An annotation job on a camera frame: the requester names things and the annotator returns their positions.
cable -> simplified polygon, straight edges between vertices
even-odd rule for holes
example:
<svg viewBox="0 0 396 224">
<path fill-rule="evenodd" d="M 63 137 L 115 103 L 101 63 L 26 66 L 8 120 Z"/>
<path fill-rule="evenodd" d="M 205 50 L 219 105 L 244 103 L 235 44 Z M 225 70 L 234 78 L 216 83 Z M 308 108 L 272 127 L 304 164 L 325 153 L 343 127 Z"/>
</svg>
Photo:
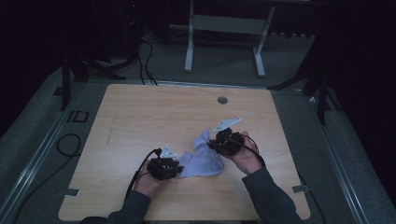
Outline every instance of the cable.
<svg viewBox="0 0 396 224">
<path fill-rule="evenodd" d="M 247 135 L 244 135 L 244 134 L 241 134 L 242 136 L 244 136 L 244 137 L 246 137 L 246 138 L 248 138 L 248 139 L 250 139 L 250 141 L 252 141 L 253 142 L 253 144 L 254 144 L 254 146 L 257 148 L 257 152 L 259 152 L 259 147 L 257 147 L 257 144 L 256 144 L 256 142 L 253 140 L 253 138 L 251 138 L 251 137 L 249 137 L 249 136 L 247 136 Z"/>
<path fill-rule="evenodd" d="M 130 65 L 127 69 L 131 68 L 134 66 L 134 64 L 136 63 L 136 55 L 130 55 L 125 62 L 122 63 L 116 63 L 116 64 L 112 64 L 109 66 L 105 66 L 105 68 L 108 68 L 112 71 L 117 71 L 120 70 L 121 68 L 125 68 L 126 66 Z"/>
<path fill-rule="evenodd" d="M 78 140 L 78 145 L 77 145 L 76 150 L 74 151 L 73 154 L 64 153 L 64 152 L 62 152 L 61 149 L 60 149 L 60 142 L 61 142 L 64 138 L 66 138 L 66 137 L 68 137 L 68 136 L 74 136 L 74 137 L 76 137 L 77 140 Z M 32 192 L 30 192 L 30 193 L 24 198 L 24 200 L 22 201 L 22 203 L 21 203 L 20 207 L 18 208 L 18 211 L 17 211 L 17 213 L 16 213 L 16 215 L 15 215 L 15 217 L 14 217 L 14 220 L 13 220 L 13 223 L 14 223 L 14 224 L 17 223 L 18 216 L 20 215 L 22 208 L 23 208 L 24 205 L 29 201 L 29 199 L 30 199 L 41 187 L 43 187 L 43 185 L 45 185 L 45 184 L 47 183 L 47 181 L 49 181 L 51 178 L 53 178 L 53 177 L 54 177 L 58 172 L 60 172 L 71 160 L 73 160 L 73 158 L 75 158 L 75 157 L 81 155 L 81 153 L 78 153 L 80 146 L 81 146 L 81 139 L 80 139 L 79 136 L 76 135 L 75 133 L 66 134 L 66 135 L 62 136 L 60 139 L 58 139 L 58 141 L 56 142 L 56 149 L 57 149 L 58 152 L 60 152 L 63 156 L 66 156 L 66 157 L 68 157 L 69 159 L 68 159 L 62 166 L 60 166 L 55 172 L 53 172 L 49 177 L 47 177 L 43 182 L 41 182 L 37 187 L 35 187 L 35 188 L 32 190 Z"/>
<path fill-rule="evenodd" d="M 142 60 L 140 58 L 140 55 L 138 55 L 138 61 L 140 63 L 140 66 L 139 66 L 140 67 L 140 78 L 142 79 L 143 85 L 146 85 L 145 81 L 143 80 L 143 70 L 144 70 L 146 72 L 146 75 L 148 76 L 148 79 L 150 80 L 151 84 L 152 85 L 158 85 L 158 83 L 155 80 L 154 76 L 149 71 L 149 59 L 151 58 L 151 55 L 152 55 L 152 45 L 148 41 L 146 41 L 144 39 L 142 39 L 142 43 L 147 44 L 150 47 L 150 51 L 149 51 L 149 54 L 148 54 L 148 58 L 146 59 L 145 65 L 142 64 Z"/>
<path fill-rule="evenodd" d="M 125 194 L 125 199 L 124 199 L 124 201 L 126 201 L 126 199 L 127 199 L 128 196 L 129 196 L 129 193 L 131 193 L 131 190 L 132 190 L 132 188 L 134 187 L 134 182 L 136 182 L 136 180 L 142 176 L 142 175 L 139 175 L 139 173 L 140 173 L 140 171 L 142 170 L 143 166 L 145 165 L 146 161 L 149 159 L 149 157 L 150 157 L 153 153 L 156 153 L 157 156 L 160 156 L 160 154 L 161 154 L 161 149 L 160 149 L 160 148 L 157 148 L 157 149 L 153 149 L 152 151 L 150 151 L 150 153 L 149 153 L 149 154 L 146 156 L 146 158 L 143 160 L 142 164 L 140 164 L 139 169 L 137 169 L 137 171 L 134 172 L 134 177 L 132 178 L 131 183 L 130 183 L 129 186 L 128 186 L 128 189 L 126 190 L 126 194 Z"/>
<path fill-rule="evenodd" d="M 301 179 L 301 181 L 303 182 L 303 184 L 306 185 L 306 182 L 305 182 L 305 180 L 303 179 L 303 177 L 300 175 L 300 173 L 297 172 L 297 175 L 300 177 L 300 179 Z M 320 216 L 321 216 L 321 218 L 322 218 L 323 223 L 326 224 L 326 223 L 327 223 L 327 222 L 326 222 L 326 218 L 324 217 L 323 211 L 321 210 L 321 208 L 320 208 L 320 206 L 319 206 L 319 203 L 318 203 L 318 201 L 317 201 L 317 198 L 314 196 L 314 193 L 312 193 L 312 190 L 309 190 L 308 192 L 309 192 L 309 194 L 311 195 L 312 199 L 314 200 L 315 205 L 317 206 L 317 208 L 318 208 L 318 210 L 319 210 L 319 213 L 320 213 Z"/>
</svg>

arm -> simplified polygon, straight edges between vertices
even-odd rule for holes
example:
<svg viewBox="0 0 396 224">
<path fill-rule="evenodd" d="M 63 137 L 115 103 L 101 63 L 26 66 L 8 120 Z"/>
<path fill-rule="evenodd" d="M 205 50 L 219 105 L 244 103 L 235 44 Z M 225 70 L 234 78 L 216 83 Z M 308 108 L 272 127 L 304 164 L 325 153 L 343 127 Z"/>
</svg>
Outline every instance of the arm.
<svg viewBox="0 0 396 224">
<path fill-rule="evenodd" d="M 259 151 L 247 137 L 244 136 L 245 145 L 257 152 Z M 247 176 L 242 179 L 250 198 L 253 201 L 257 214 L 264 223 L 303 223 L 296 213 L 293 200 L 280 187 L 276 185 L 267 169 L 262 167 L 259 159 L 245 148 L 235 155 L 228 157 Z"/>
<path fill-rule="evenodd" d="M 166 180 L 158 180 L 152 177 L 147 170 L 147 161 L 140 172 L 140 177 L 134 184 L 128 198 L 118 212 L 111 213 L 107 218 L 107 224 L 141 224 L 149 210 L 151 198 Z"/>
<path fill-rule="evenodd" d="M 303 223 L 296 213 L 293 200 L 276 185 L 265 167 L 242 181 L 264 223 Z"/>
</svg>

table leg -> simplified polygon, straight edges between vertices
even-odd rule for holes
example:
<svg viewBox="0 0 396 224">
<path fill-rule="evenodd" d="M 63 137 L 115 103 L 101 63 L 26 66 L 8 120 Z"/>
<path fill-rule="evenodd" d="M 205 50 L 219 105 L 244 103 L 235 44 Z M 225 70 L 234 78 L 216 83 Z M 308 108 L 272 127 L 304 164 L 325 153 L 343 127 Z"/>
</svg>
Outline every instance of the table leg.
<svg viewBox="0 0 396 224">
<path fill-rule="evenodd" d="M 271 7 L 268 12 L 267 19 L 265 20 L 265 24 L 262 27 L 260 43 L 257 47 L 253 48 L 254 60 L 256 61 L 257 74 L 259 77 L 265 77 L 264 66 L 262 65 L 262 46 L 264 45 L 265 37 L 267 37 L 274 11 L 275 7 Z"/>
<path fill-rule="evenodd" d="M 190 0 L 190 25 L 189 25 L 189 45 L 187 46 L 187 55 L 186 55 L 186 63 L 184 65 L 185 72 L 192 71 L 192 57 L 194 54 L 194 44 L 192 41 L 193 38 L 193 22 L 194 20 L 194 1 Z"/>
</svg>

metal stand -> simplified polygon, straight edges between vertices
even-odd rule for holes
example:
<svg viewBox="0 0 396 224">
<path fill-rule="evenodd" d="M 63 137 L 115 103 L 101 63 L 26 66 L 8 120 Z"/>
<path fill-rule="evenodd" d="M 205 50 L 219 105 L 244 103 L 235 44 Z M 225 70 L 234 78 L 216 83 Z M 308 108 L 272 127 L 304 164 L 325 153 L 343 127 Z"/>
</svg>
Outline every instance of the metal stand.
<svg viewBox="0 0 396 224">
<path fill-rule="evenodd" d="M 304 78 L 308 78 L 305 86 L 302 89 L 302 93 L 304 96 L 313 96 L 318 88 L 319 90 L 319 99 L 318 99 L 318 119 L 323 125 L 326 125 L 324 120 L 324 110 L 326 107 L 326 94 L 327 87 L 329 82 L 330 72 L 324 69 L 311 69 L 310 71 L 297 75 L 285 82 L 280 83 L 279 85 L 267 87 L 267 90 L 270 91 L 281 91 L 287 88 L 289 85 L 296 83 Z"/>
<path fill-rule="evenodd" d="M 61 110 L 64 111 L 67 108 L 67 105 L 71 99 L 71 90 L 70 90 L 70 69 L 73 71 L 74 76 L 76 77 L 77 81 L 88 81 L 90 78 L 86 65 L 87 63 L 89 66 L 97 69 L 99 72 L 104 74 L 107 77 L 117 80 L 125 80 L 126 77 L 120 77 L 117 74 L 111 72 L 108 68 L 103 67 L 101 64 L 96 62 L 93 59 L 90 59 L 86 55 L 81 52 L 74 52 L 72 50 L 68 51 L 67 54 L 64 56 L 63 62 L 63 74 L 62 74 L 62 107 Z"/>
<path fill-rule="evenodd" d="M 264 66 L 262 65 L 262 46 L 264 45 L 265 37 L 267 37 L 274 11 L 275 7 L 270 7 L 266 20 L 194 15 L 194 0 L 190 0 L 189 45 L 187 46 L 184 71 L 192 71 L 194 53 L 193 31 L 207 30 L 260 35 L 260 43 L 257 47 L 253 48 L 253 55 L 258 76 L 265 77 Z"/>
</svg>

forearm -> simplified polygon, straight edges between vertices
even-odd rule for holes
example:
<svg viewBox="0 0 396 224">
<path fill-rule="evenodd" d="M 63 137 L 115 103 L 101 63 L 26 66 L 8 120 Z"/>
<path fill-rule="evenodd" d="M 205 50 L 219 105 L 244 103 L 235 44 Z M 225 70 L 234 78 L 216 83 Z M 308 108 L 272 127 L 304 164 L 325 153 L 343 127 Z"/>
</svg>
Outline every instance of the forearm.
<svg viewBox="0 0 396 224">
<path fill-rule="evenodd" d="M 265 167 L 242 180 L 264 223 L 303 223 L 293 200 L 275 184 Z"/>
<path fill-rule="evenodd" d="M 149 210 L 150 202 L 148 196 L 132 190 L 121 210 L 108 216 L 107 224 L 141 224 Z"/>
</svg>

